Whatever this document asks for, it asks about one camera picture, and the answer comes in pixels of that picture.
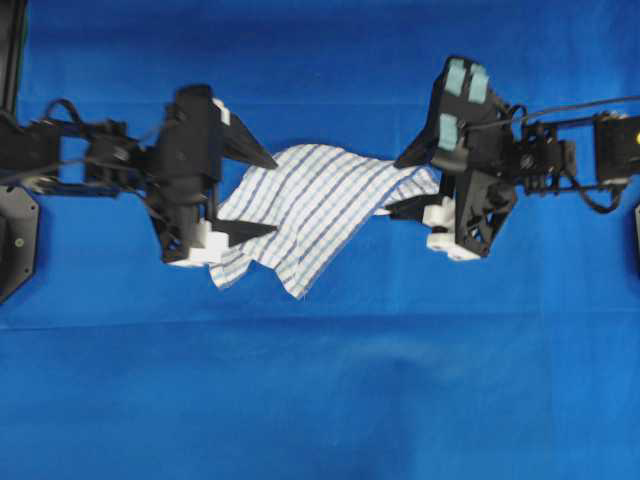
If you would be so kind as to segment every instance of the blue surface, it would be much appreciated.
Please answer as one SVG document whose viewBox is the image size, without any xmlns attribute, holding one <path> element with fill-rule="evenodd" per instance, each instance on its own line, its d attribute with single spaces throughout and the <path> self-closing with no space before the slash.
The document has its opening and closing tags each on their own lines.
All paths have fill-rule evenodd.
<svg viewBox="0 0 640 480">
<path fill-rule="evenodd" d="M 604 0 L 33 1 L 19 115 L 64 96 L 141 134 L 209 82 L 271 151 L 394 158 L 450 53 L 532 109 L 639 93 L 636 19 Z M 221 293 L 162 265 L 135 199 L 40 198 L 37 275 L 0 311 L 0 478 L 639 478 L 639 198 L 609 216 L 521 198 L 462 265 L 374 218 L 301 302 L 263 268 Z"/>
</svg>

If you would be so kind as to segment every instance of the black mounting bracket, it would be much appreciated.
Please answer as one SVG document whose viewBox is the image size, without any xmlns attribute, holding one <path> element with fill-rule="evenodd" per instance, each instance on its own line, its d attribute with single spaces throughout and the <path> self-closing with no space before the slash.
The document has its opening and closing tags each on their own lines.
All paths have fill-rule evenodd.
<svg viewBox="0 0 640 480">
<path fill-rule="evenodd" d="M 19 187 L 0 187 L 0 303 L 33 275 L 40 208 Z"/>
</svg>

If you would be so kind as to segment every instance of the wire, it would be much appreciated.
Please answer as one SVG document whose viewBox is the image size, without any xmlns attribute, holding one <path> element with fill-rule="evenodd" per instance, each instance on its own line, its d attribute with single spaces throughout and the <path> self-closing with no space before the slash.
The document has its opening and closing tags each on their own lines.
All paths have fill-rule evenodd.
<svg viewBox="0 0 640 480">
<path fill-rule="evenodd" d="M 608 98 L 606 100 L 595 100 L 593 102 L 586 103 L 576 103 L 573 105 L 561 105 L 558 107 L 550 107 L 545 108 L 543 110 L 539 110 L 537 112 L 529 113 L 526 115 L 521 115 L 520 117 L 508 118 L 506 120 L 498 120 L 496 122 L 490 123 L 478 123 L 478 124 L 469 124 L 465 127 L 466 131 L 472 130 L 484 130 L 487 128 L 493 127 L 501 127 L 503 125 L 510 125 L 515 122 L 524 122 L 526 120 L 530 120 L 532 118 L 542 117 L 543 115 L 549 115 L 551 113 L 559 113 L 559 112 L 570 112 L 573 110 L 582 110 L 585 108 L 598 107 L 600 105 L 609 105 L 612 103 L 627 103 L 627 102 L 637 102 L 640 101 L 640 95 L 631 95 L 627 97 L 617 97 L 617 98 Z"/>
<path fill-rule="evenodd" d="M 66 98 L 57 98 L 49 102 L 47 107 L 44 109 L 44 114 L 42 115 L 42 118 L 40 121 L 49 122 L 49 123 L 55 122 L 55 120 L 51 118 L 51 113 L 53 112 L 53 109 L 58 105 L 60 105 L 62 108 L 64 108 L 67 111 L 67 113 L 71 117 L 71 120 L 73 121 L 74 124 L 76 124 L 78 129 L 84 134 L 85 138 L 92 137 L 91 132 L 89 131 L 89 127 L 87 127 L 87 124 L 82 121 L 82 118 L 80 118 L 80 114 L 78 113 L 78 110 L 76 110 L 76 107 L 73 105 L 73 103 L 71 103 L 71 101 L 67 100 Z"/>
<path fill-rule="evenodd" d="M 611 188 L 609 190 L 609 192 L 611 193 L 611 204 L 608 206 L 605 206 L 593 200 L 587 193 L 587 189 L 583 188 L 582 185 L 580 185 L 576 177 L 574 177 L 571 174 L 566 174 L 566 175 L 567 175 L 567 178 L 569 178 L 569 181 L 571 182 L 571 185 L 573 186 L 573 188 L 577 190 L 578 195 L 580 195 L 584 203 L 586 203 L 589 206 L 589 208 L 591 208 L 591 210 L 598 213 L 606 214 L 606 213 L 613 212 L 620 205 L 620 200 L 622 200 L 622 191 L 625 189 L 626 185 L 614 186 L 613 188 Z"/>
<path fill-rule="evenodd" d="M 154 134 L 164 130 L 165 128 L 169 128 L 173 126 L 172 122 L 162 122 L 160 125 L 153 127 L 152 129 L 145 132 L 139 139 L 133 140 L 130 145 L 126 147 L 122 147 L 127 153 L 131 153 L 131 151 L 137 147 L 141 142 L 148 140 Z M 46 165 L 44 167 L 34 168 L 31 170 L 25 170 L 24 172 L 16 173 L 14 175 L 9 175 L 6 177 L 0 177 L 0 185 L 11 184 L 15 182 L 19 182 L 24 180 L 25 178 L 29 178 L 36 175 L 42 175 L 44 173 L 53 172 L 60 167 L 66 167 L 68 165 L 76 165 L 79 163 L 91 163 L 95 165 L 104 165 L 108 168 L 111 168 L 111 164 L 103 164 L 103 160 L 107 160 L 111 157 L 110 154 L 104 154 L 97 157 L 83 157 L 83 158 L 74 158 L 72 160 L 67 160 L 66 162 L 55 162 L 50 165 Z"/>
</svg>

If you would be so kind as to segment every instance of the white plaid towel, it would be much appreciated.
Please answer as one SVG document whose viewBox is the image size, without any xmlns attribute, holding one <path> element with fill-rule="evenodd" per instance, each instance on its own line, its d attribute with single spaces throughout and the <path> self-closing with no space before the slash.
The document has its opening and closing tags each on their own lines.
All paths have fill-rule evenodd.
<svg viewBox="0 0 640 480">
<path fill-rule="evenodd" d="M 276 170 L 247 170 L 219 217 L 278 230 L 225 251 L 210 266 L 218 288 L 231 286 L 255 260 L 299 299 L 371 215 L 386 213 L 382 205 L 438 190 L 425 167 L 398 170 L 328 145 L 298 145 L 274 158 Z"/>
</svg>

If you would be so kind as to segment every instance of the black cable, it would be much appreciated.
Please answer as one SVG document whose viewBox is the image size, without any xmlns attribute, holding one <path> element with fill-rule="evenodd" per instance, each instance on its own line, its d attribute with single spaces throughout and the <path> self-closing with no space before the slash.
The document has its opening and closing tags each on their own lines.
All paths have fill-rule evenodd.
<svg viewBox="0 0 640 480">
<path fill-rule="evenodd" d="M 168 128 L 170 126 L 173 126 L 171 122 L 162 122 L 160 125 L 150 129 L 149 131 L 145 132 L 142 136 L 140 136 L 139 139 L 137 140 L 133 140 L 131 142 L 130 145 L 127 145 L 126 147 L 122 147 L 122 149 L 127 152 L 127 153 L 131 153 L 131 151 L 137 147 L 141 142 L 146 141 L 150 136 L 154 135 L 157 132 L 162 131 L 165 128 Z M 49 173 L 52 172 L 54 170 L 57 170 L 60 167 L 66 167 L 67 165 L 75 165 L 78 163 L 91 163 L 91 164 L 96 164 L 96 165 L 103 165 L 103 166 L 107 166 L 108 168 L 111 167 L 111 165 L 107 165 L 105 163 L 102 163 L 104 161 L 106 161 L 107 159 L 111 158 L 112 154 L 104 154 L 98 157 L 83 157 L 83 158 L 75 158 L 72 160 L 67 160 L 66 162 L 56 162 L 56 163 L 52 163 L 50 165 L 46 165 L 44 167 L 39 167 L 39 168 L 34 168 L 31 170 L 25 170 L 23 172 L 20 173 L 16 173 L 14 175 L 9 175 L 6 177 L 0 177 L 0 185 L 6 185 L 6 184 L 11 184 L 11 183 L 15 183 L 15 182 L 19 182 L 21 180 L 24 180 L 25 178 L 29 178 L 32 177 L 34 175 L 41 175 L 44 173 Z"/>
<path fill-rule="evenodd" d="M 525 120 L 530 120 L 532 118 L 541 117 L 543 115 L 549 115 L 551 113 L 559 113 L 559 112 L 570 112 L 573 110 L 582 110 L 585 108 L 598 107 L 600 105 L 608 105 L 611 103 L 626 103 L 626 102 L 637 102 L 640 101 L 640 95 L 631 95 L 627 97 L 618 97 L 618 98 L 608 98 L 606 100 L 595 100 L 593 102 L 586 103 L 576 103 L 573 105 L 561 105 L 558 107 L 550 107 L 545 108 L 543 110 L 539 110 L 537 112 L 529 113 L 527 115 L 522 115 L 520 117 L 508 118 L 506 120 L 498 120 L 495 122 L 489 123 L 479 123 L 479 124 L 469 124 L 465 127 L 466 131 L 471 130 L 484 130 L 486 128 L 493 127 L 502 127 L 503 125 L 510 125 L 515 122 L 524 122 Z"/>
<path fill-rule="evenodd" d="M 618 208 L 620 206 L 620 200 L 622 200 L 622 191 L 625 189 L 625 186 L 612 186 L 612 188 L 609 190 L 609 192 L 611 193 L 611 204 L 608 206 L 602 205 L 600 203 L 597 203 L 596 201 L 594 201 L 589 194 L 587 193 L 587 191 L 580 185 L 580 183 L 578 182 L 578 180 L 576 179 L 576 177 L 574 177 L 571 174 L 566 174 L 567 178 L 569 179 L 569 181 L 571 182 L 571 185 L 573 186 L 573 188 L 575 188 L 578 192 L 578 195 L 580 195 L 580 197 L 582 198 L 582 200 L 584 201 L 584 203 L 586 203 L 589 208 L 591 208 L 593 211 L 597 212 L 597 213 L 602 213 L 602 214 L 606 214 L 606 213 L 611 213 L 613 212 L 616 208 Z"/>
</svg>

